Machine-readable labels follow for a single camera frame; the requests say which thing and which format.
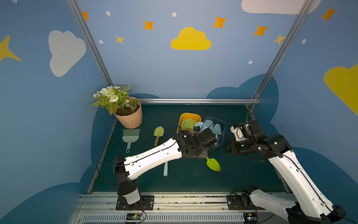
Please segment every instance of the orange basket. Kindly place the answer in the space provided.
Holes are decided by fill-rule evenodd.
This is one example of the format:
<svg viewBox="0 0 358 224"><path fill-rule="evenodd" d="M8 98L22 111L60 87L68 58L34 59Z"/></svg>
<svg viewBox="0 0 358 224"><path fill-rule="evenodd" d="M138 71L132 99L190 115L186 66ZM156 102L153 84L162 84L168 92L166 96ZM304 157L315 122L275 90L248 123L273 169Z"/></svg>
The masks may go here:
<svg viewBox="0 0 358 224"><path fill-rule="evenodd" d="M177 127L177 129L176 129L176 133L177 133L177 134L179 133L179 126L182 124L182 122L183 122L185 119L189 119L189 118L194 119L196 122L201 122L201 116L199 116L198 114L183 113L183 114L180 116L179 124L178 124L178 127Z"/></svg>

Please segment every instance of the dark green tabletop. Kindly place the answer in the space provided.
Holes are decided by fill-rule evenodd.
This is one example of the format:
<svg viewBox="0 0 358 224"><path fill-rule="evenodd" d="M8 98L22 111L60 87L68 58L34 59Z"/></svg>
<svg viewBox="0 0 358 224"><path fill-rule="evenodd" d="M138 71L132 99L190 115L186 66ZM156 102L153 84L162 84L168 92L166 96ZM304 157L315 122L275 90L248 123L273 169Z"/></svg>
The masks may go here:
<svg viewBox="0 0 358 224"><path fill-rule="evenodd" d="M244 105L142 105L143 123L139 140L132 143L129 153L126 153L127 144L122 141L124 127L120 122L114 129L113 136L107 149L104 161L113 164L118 154L133 156L152 149L155 142L154 129L158 126L164 128L164 136L159 144L167 141L176 134L179 118L182 113L199 114L204 120L205 112L209 107L207 116L214 116L226 123L224 143L218 149L208 153L209 158L215 158L221 172L215 172L206 165L206 159L180 158L168 162L168 176L163 176L164 164L142 174L136 179L141 192L230 192L242 191L253 185L271 192L284 191L274 167L270 162L253 161L247 156L233 156L228 154L223 146L234 135L230 127L235 123L245 122L247 109ZM102 165L101 174L112 183L115 183L113 171L110 166ZM107 183L98 176L93 191L117 191L116 187Z"/></svg>

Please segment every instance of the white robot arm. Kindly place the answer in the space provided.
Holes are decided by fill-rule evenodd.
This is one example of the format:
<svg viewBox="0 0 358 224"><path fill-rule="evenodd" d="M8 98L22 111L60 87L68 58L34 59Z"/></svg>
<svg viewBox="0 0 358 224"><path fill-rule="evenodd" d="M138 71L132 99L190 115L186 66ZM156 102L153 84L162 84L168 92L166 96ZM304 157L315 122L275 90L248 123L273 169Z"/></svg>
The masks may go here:
<svg viewBox="0 0 358 224"><path fill-rule="evenodd" d="M244 204L271 211L290 224L330 224L346 215L341 206L333 205L317 188L282 135L273 134L267 137L255 120L236 125L234 130L239 141L228 141L224 146L225 150L233 155L259 153L265 157L282 175L297 198L297 202L283 201L250 187L242 192L241 200ZM215 142L215 135L210 129L194 135L181 131L165 143L144 153L126 158L117 156L115 175L118 195L125 197L129 205L138 202L140 194L133 180L167 161L198 156Z"/></svg>

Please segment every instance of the plastic basket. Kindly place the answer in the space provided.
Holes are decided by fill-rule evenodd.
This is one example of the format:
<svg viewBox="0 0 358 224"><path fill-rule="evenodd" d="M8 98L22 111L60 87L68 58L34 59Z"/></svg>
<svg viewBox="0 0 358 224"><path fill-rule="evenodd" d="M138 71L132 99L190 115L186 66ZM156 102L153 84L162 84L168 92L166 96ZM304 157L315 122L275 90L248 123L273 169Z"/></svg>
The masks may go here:
<svg viewBox="0 0 358 224"><path fill-rule="evenodd" d="M226 123L219 119L219 118L214 118L213 117L206 117L205 120L212 120L214 122L214 124L220 124L221 127L221 135L218 135L218 145L211 145L209 146L210 150L214 150L217 149L219 146L221 146L224 142L224 135L225 135L225 129L226 129Z"/></svg>
<svg viewBox="0 0 358 224"><path fill-rule="evenodd" d="M177 134L179 133L179 126L182 124L182 122L183 122L185 119L189 119L189 118L194 119L196 122L201 122L201 116L199 116L198 114L183 113L183 114L180 116L179 124L178 124L178 127L176 128L176 133L177 133Z"/></svg>

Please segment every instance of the star decal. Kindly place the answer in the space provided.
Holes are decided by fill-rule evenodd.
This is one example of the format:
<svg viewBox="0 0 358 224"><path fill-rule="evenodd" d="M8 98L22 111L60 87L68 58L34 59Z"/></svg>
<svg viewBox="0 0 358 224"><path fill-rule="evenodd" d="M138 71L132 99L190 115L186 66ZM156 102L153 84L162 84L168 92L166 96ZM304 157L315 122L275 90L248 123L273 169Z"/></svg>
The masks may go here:
<svg viewBox="0 0 358 224"><path fill-rule="evenodd" d="M280 34L279 38L277 38L277 40L275 40L274 42L278 42L279 45L281 45L281 41L282 41L283 39L285 39L285 38L286 38L286 37L282 37L281 34Z"/></svg>
<svg viewBox="0 0 358 224"><path fill-rule="evenodd" d="M147 21L145 21L145 20L144 20L144 22L145 22L145 28L144 28L145 30L146 30L146 29L151 29L151 30L153 30L152 25L153 25L154 22L147 22Z"/></svg>
<svg viewBox="0 0 358 224"><path fill-rule="evenodd" d="M260 36L263 36L263 33L265 32L265 30L267 29L268 27L262 27L262 26L258 26L258 29L257 29L257 32L254 34L254 36L256 35L260 35Z"/></svg>
<svg viewBox="0 0 358 224"><path fill-rule="evenodd" d="M321 18L324 18L326 19L326 21L329 20L329 18L331 17L331 15L333 13L335 13L337 10L331 10L331 7L328 8L327 12L321 17Z"/></svg>
<svg viewBox="0 0 358 224"><path fill-rule="evenodd" d="M220 27L222 29L225 20L226 18L220 19L219 17L216 17L216 23L214 24L213 28Z"/></svg>
<svg viewBox="0 0 358 224"><path fill-rule="evenodd" d="M6 58L6 57L21 61L16 55L14 55L9 50L9 41L10 41L10 35L5 37L5 39L0 43L0 62L2 59Z"/></svg>
<svg viewBox="0 0 358 224"><path fill-rule="evenodd" d="M122 38L119 38L117 35L116 35L116 37L117 37L117 40L116 40L116 42L121 42L122 44L123 44L123 42L122 42L122 40L123 40L123 38L124 37L122 37Z"/></svg>
<svg viewBox="0 0 358 224"><path fill-rule="evenodd" d="M84 17L85 20L88 20L88 21L90 20L90 19L88 18L88 15L87 15L88 12L82 12L82 14L83 14L83 17Z"/></svg>

